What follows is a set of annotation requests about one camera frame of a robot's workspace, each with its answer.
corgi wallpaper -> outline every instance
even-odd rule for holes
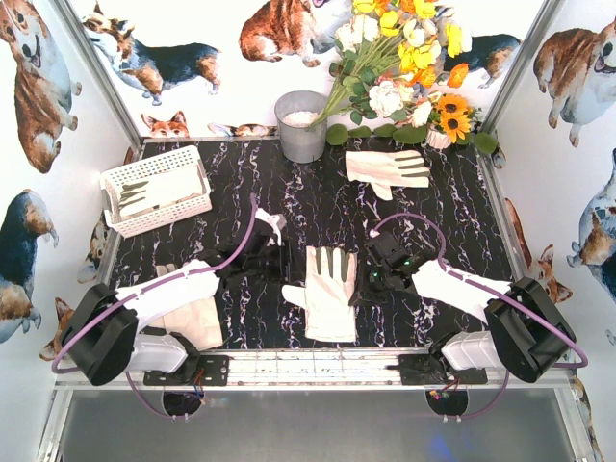
[[[57,352],[106,239],[92,235],[98,172],[130,142],[53,2],[0,0],[0,64],[0,414],[22,416],[0,433],[3,460],[21,461],[36,459],[55,380],[39,358]]]
[[[350,20],[351,0],[71,0],[141,135],[154,138],[275,134],[273,106],[284,93],[328,94],[338,56],[333,36]],[[471,29],[473,50],[445,57],[440,81],[459,62],[460,89],[485,114],[543,0],[450,0]],[[337,116],[351,126],[349,115]],[[382,125],[371,120],[370,125]]]
[[[615,17],[613,0],[567,1],[497,124],[521,261],[543,276],[590,360],[578,374],[597,462],[616,460],[606,393],[616,380]]]

cartoon dog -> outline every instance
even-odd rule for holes
[[[567,257],[572,268],[586,265],[591,274],[616,301],[616,149],[612,153],[612,176],[588,203],[579,219],[576,253]]]
[[[157,120],[150,115],[141,114],[143,123],[150,129],[152,138],[188,138],[189,128],[186,126],[186,118],[182,111],[178,111],[167,122]]]
[[[82,20],[90,41],[103,52],[122,82],[153,97],[162,104],[161,93],[196,77],[212,84],[210,94],[218,92],[218,54],[202,43],[177,46],[146,46],[132,36],[134,26],[126,20],[108,19],[96,3],[94,13]]]
[[[350,19],[350,0],[270,0],[244,24],[240,48],[250,61],[297,54],[315,67],[320,61],[313,53],[332,48],[336,30]]]
[[[534,62],[539,90],[552,97],[548,117],[573,124],[569,141],[579,145],[579,130],[616,101],[616,20],[598,34],[586,29],[557,32],[546,40]]]
[[[439,29],[438,39],[443,47],[448,44],[447,22],[451,21],[454,13],[454,7],[439,8],[434,19]],[[444,48],[437,62],[438,83],[444,85],[449,79],[451,70],[459,64],[466,63],[469,65],[469,72],[485,70],[488,80],[481,84],[479,88],[487,89],[511,66],[521,43],[518,38],[508,34],[473,37],[473,49],[460,53],[455,58],[449,56],[447,49]]]
[[[70,114],[72,95],[81,84],[68,69],[49,29],[26,0],[0,3],[0,39],[9,44],[17,63],[15,114],[17,134],[30,164],[47,173],[60,154],[63,127],[77,129]]]
[[[56,335],[51,341],[45,345],[38,357],[43,361],[53,361],[58,356],[58,353],[62,349],[62,344],[60,343],[60,336],[63,330],[66,329],[68,322],[73,317],[73,313],[75,310],[71,309],[64,300],[59,297],[56,297],[56,315],[58,315],[58,330],[56,330]]]
[[[108,237],[109,227],[105,222],[105,216],[101,214],[90,237],[90,252],[77,272],[77,282],[84,284],[96,279]]]
[[[273,137],[278,135],[278,127],[245,123],[239,127],[210,123],[208,128],[217,137]]]
[[[520,248],[522,249],[526,269],[528,270],[530,277],[542,285],[553,303],[560,303],[571,298],[574,294],[573,291],[560,284],[554,276],[552,267],[554,258],[553,244],[546,247],[538,260],[534,260],[530,254],[528,244],[526,243],[524,229],[522,227],[522,223],[520,222],[520,217],[518,216],[516,208],[509,199],[505,199],[505,203],[507,205],[507,212],[509,213],[509,217],[516,231],[516,236],[520,242]]]
[[[58,234],[42,199],[30,190],[9,204],[0,227],[0,343],[30,321],[40,327],[40,312],[32,304],[37,260],[37,238],[44,236],[58,246]]]

white storage basket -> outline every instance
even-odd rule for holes
[[[204,194],[183,200],[177,204],[161,207],[139,217],[122,219],[117,208],[122,185],[187,166],[198,168],[203,181]],[[100,188],[109,199],[104,211],[105,221],[110,228],[116,230],[124,238],[130,238],[180,219],[212,210],[210,183],[208,183],[205,169],[195,146],[176,149],[151,159],[104,171],[100,175]]]

flower pot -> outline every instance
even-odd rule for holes
[[[283,121],[286,116],[297,112],[320,114],[327,98],[314,91],[292,91],[276,101],[274,112],[278,119],[278,133],[282,152],[287,159],[298,164],[316,161],[325,150],[327,120],[311,126],[293,126]]]
[[[432,127],[427,129],[425,142],[434,149],[445,149],[451,146],[451,138],[446,133],[441,133]]]

white powder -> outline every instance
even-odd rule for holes
[[[282,119],[284,123],[292,127],[303,128],[308,127],[317,120],[318,113],[310,113],[308,111],[297,111],[296,113],[290,113]]]

